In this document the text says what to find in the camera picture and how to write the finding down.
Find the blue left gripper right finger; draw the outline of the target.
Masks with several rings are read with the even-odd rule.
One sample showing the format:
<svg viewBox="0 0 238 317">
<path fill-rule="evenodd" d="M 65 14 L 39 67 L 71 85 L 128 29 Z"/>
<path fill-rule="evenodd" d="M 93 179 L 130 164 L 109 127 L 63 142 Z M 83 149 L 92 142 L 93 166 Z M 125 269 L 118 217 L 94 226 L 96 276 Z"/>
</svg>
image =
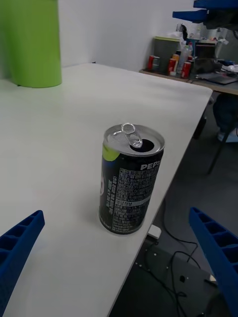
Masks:
<svg viewBox="0 0 238 317">
<path fill-rule="evenodd" d="M 205 255 L 231 315 L 238 315 L 238 237 L 197 208 L 189 224 Z"/>
</svg>

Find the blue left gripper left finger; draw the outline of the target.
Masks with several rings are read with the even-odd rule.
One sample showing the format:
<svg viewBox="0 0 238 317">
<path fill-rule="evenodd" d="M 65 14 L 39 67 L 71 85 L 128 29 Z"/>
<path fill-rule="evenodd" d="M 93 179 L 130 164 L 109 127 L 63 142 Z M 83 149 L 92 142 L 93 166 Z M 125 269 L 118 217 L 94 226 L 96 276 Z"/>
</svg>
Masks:
<svg viewBox="0 0 238 317">
<path fill-rule="evenodd" d="M 0 237 L 0 316 L 3 316 L 29 254 L 45 226 L 38 210 Z"/>
</svg>

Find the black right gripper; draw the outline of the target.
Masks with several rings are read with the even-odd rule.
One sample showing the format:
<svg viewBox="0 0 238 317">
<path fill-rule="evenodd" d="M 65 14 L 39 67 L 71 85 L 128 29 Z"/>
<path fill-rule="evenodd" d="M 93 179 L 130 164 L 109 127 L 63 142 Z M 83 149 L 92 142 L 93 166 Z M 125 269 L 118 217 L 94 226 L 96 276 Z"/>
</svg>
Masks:
<svg viewBox="0 0 238 317">
<path fill-rule="evenodd" d="M 174 11 L 173 18 L 203 23 L 207 29 L 238 29 L 238 0 L 195 0 L 194 8 L 202 8 L 196 11 Z"/>
</svg>

